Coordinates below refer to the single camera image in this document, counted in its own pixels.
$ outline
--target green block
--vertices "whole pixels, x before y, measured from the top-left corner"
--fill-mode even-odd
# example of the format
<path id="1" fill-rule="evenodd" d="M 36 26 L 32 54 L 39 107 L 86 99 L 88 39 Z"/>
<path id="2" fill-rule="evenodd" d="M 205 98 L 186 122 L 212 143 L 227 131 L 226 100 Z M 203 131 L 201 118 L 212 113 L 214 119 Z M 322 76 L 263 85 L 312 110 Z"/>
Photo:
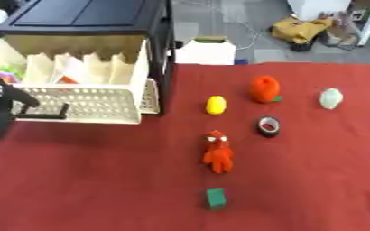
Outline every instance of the green block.
<path id="1" fill-rule="evenodd" d="M 206 194 L 210 210 L 219 210 L 226 205 L 226 197 L 222 188 L 208 189 Z"/>

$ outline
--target white box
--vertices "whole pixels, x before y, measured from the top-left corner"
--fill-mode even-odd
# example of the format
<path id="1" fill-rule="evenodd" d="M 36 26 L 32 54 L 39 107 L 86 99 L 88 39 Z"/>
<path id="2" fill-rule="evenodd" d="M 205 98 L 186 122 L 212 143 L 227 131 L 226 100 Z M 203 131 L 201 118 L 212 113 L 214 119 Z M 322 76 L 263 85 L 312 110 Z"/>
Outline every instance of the white box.
<path id="1" fill-rule="evenodd" d="M 123 53 L 133 64 L 131 76 L 124 76 L 124 84 L 14 84 L 41 101 L 38 108 L 30 108 L 28 114 L 57 115 L 63 104 L 69 104 L 65 120 L 45 120 L 70 123 L 139 124 L 142 111 L 159 113 L 156 84 L 148 79 L 149 59 L 147 40 L 143 36 L 44 36 L 8 35 L 0 40 L 0 67 L 12 65 L 22 71 L 27 69 L 28 55 L 45 53 L 48 57 L 70 53 L 83 58 L 94 52 L 110 61 Z M 22 105 L 14 103 L 14 113 Z"/>

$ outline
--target yellow ball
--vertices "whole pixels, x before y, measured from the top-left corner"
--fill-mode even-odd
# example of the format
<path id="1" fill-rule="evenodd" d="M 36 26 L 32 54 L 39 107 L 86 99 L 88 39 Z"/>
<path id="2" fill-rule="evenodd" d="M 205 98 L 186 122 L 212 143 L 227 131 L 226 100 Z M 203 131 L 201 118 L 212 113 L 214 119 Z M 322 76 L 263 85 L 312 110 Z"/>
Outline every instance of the yellow ball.
<path id="1" fill-rule="evenodd" d="M 211 115 L 220 115 L 225 112 L 226 107 L 226 100 L 223 97 L 215 96 L 208 100 L 206 111 Z"/>

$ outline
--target red plush toy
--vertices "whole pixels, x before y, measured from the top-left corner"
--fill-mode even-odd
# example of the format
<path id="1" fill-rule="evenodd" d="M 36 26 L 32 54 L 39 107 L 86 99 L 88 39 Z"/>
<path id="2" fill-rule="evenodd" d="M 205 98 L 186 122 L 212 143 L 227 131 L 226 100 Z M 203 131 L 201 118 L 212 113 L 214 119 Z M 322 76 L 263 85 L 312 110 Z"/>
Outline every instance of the red plush toy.
<path id="1" fill-rule="evenodd" d="M 219 131 L 212 131 L 207 136 L 208 150 L 205 152 L 203 162 L 211 164 L 215 173 L 231 171 L 233 169 L 233 151 L 230 149 L 228 138 Z"/>

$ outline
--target black tape roll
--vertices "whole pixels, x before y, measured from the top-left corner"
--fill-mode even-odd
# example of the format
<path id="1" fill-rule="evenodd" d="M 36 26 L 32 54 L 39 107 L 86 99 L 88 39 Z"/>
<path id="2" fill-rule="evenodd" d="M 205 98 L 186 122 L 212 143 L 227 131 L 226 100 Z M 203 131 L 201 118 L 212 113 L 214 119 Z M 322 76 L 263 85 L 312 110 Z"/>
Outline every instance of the black tape roll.
<path id="1" fill-rule="evenodd" d="M 270 125 L 273 130 L 266 129 L 264 125 Z M 281 123 L 271 116 L 263 116 L 256 122 L 256 130 L 263 137 L 274 138 L 281 130 Z"/>

